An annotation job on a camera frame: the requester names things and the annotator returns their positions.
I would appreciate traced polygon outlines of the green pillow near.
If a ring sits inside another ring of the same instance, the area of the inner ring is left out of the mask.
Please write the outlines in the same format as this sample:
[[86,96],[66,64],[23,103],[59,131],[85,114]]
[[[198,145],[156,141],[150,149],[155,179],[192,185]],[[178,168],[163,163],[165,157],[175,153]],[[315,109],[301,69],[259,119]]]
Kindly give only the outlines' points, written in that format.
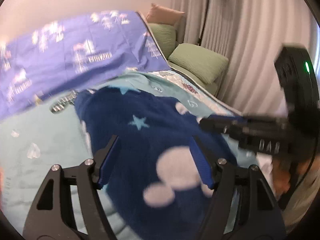
[[188,70],[203,83],[210,84],[224,72],[229,60],[201,46],[182,43],[169,56],[169,61]]

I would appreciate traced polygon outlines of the green pillow far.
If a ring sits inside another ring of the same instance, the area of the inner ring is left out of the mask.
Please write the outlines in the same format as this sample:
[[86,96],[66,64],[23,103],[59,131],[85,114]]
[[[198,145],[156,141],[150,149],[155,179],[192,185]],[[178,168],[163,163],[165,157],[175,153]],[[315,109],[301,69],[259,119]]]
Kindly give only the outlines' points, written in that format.
[[168,59],[176,48],[176,30],[174,26],[149,23],[149,27],[165,58]]

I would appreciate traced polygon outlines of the green pillow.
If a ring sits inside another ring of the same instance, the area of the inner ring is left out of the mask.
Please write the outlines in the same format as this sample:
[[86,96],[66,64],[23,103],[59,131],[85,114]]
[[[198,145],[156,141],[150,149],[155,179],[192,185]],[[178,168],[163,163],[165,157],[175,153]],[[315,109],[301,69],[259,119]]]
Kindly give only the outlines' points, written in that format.
[[169,56],[169,61],[188,70],[203,83],[210,84],[224,72],[229,60],[201,46],[182,43]]
[[149,27],[165,58],[168,59],[176,48],[176,30],[174,26],[149,23]]

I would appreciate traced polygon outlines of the purple tree-print bedsheet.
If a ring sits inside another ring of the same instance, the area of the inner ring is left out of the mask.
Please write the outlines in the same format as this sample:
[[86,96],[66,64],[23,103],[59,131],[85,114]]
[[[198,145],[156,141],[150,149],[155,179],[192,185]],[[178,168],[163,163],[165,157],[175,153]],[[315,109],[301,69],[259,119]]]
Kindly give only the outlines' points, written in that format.
[[127,71],[168,69],[138,12],[109,10],[53,21],[1,43],[1,118]]

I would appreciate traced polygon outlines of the teal printed blanket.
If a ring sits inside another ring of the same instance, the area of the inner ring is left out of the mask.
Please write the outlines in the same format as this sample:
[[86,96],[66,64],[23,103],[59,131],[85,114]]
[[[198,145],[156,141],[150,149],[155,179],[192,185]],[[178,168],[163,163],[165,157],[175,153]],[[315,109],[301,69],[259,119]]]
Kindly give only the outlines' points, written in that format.
[[[127,72],[108,80],[107,85],[174,97],[199,118],[214,113],[235,114],[230,107],[169,70]],[[49,169],[54,164],[76,166],[92,155],[85,126],[74,107],[68,106],[57,114],[50,110],[64,96],[66,93],[1,122],[1,210],[18,232],[23,231],[31,204]]]

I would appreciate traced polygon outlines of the navy fleece patterned garment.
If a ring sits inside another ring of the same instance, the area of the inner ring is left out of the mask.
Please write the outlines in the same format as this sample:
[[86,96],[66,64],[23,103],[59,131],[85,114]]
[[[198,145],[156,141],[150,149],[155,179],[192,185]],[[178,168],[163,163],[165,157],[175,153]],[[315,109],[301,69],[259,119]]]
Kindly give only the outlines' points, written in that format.
[[118,137],[101,176],[124,222],[142,239],[193,239],[213,191],[199,174],[191,140],[197,136],[236,164],[224,137],[202,130],[199,117],[176,98],[137,89],[84,90],[74,106],[93,153]]

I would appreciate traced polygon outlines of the white patterned quilt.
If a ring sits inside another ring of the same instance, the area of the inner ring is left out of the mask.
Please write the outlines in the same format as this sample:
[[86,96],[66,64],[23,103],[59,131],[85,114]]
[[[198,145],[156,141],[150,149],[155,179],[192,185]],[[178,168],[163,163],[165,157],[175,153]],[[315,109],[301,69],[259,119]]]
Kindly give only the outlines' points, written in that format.
[[197,98],[197,100],[204,103],[216,114],[242,115],[238,110],[223,103],[215,96],[210,94],[207,90],[199,86],[194,80],[189,79],[188,77],[184,77],[180,73],[174,72],[172,70],[165,70],[159,72],[151,72],[150,74],[161,77],[187,91],[193,97]]

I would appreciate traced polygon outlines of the pink pillow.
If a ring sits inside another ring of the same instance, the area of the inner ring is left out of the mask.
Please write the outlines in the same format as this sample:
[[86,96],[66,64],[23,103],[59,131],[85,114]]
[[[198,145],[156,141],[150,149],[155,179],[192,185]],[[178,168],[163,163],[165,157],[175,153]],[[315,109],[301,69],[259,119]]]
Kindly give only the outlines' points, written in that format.
[[151,4],[151,8],[146,16],[148,23],[167,24],[174,26],[180,22],[184,16],[184,12],[163,7],[155,3]]

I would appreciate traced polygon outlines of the white curtain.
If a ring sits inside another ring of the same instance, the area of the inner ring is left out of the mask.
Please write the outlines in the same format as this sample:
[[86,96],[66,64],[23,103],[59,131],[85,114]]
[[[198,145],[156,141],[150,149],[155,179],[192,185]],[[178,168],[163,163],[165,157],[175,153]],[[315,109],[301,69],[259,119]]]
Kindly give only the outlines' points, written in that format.
[[[171,0],[185,13],[181,42],[196,43],[206,0]],[[274,68],[282,46],[305,47],[319,72],[319,26],[304,0],[210,0],[202,46],[229,60],[218,98],[242,113],[284,115]]]

